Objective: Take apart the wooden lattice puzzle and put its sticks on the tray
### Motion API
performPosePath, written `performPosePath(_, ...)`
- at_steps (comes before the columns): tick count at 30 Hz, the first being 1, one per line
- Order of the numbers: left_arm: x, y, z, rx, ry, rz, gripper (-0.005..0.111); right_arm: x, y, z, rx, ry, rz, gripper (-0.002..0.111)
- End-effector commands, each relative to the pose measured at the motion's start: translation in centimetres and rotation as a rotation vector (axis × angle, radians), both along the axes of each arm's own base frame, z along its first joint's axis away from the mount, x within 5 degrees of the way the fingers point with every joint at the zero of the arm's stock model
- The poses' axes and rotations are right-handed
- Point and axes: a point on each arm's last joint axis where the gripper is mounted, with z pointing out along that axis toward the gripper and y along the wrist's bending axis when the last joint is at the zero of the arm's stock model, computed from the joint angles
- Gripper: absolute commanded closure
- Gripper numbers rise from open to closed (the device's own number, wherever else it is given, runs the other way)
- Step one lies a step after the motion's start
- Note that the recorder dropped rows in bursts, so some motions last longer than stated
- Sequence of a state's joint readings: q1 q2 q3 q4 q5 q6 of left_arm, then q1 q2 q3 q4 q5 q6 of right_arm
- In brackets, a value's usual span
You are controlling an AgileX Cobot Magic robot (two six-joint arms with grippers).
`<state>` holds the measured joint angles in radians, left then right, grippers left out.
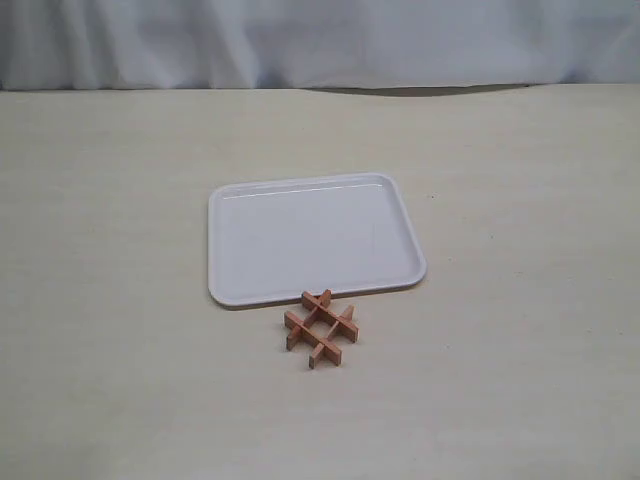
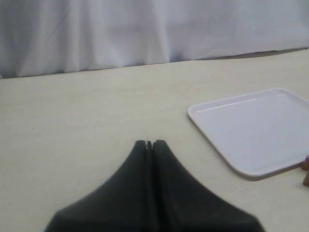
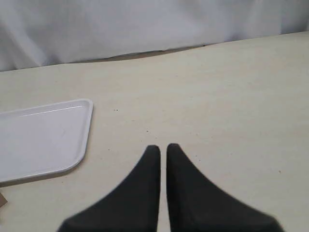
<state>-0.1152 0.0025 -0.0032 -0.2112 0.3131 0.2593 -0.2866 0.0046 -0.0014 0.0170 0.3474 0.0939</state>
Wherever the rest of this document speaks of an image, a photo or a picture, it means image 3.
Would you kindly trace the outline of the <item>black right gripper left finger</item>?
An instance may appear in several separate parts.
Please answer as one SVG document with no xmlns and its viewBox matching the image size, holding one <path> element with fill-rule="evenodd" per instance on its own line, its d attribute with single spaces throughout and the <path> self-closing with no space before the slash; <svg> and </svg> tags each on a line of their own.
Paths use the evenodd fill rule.
<svg viewBox="0 0 309 232">
<path fill-rule="evenodd" d="M 63 221 L 60 232 L 155 232 L 158 224 L 161 156 L 146 147 L 128 176 L 107 196 Z"/>
</svg>

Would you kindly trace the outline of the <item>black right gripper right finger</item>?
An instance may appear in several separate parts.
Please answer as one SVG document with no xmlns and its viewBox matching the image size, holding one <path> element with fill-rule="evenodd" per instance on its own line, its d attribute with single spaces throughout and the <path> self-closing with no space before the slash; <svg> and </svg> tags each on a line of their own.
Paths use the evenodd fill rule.
<svg viewBox="0 0 309 232">
<path fill-rule="evenodd" d="M 277 220 L 221 190 L 178 144 L 167 147 L 167 202 L 173 232 L 281 232 Z"/>
</svg>

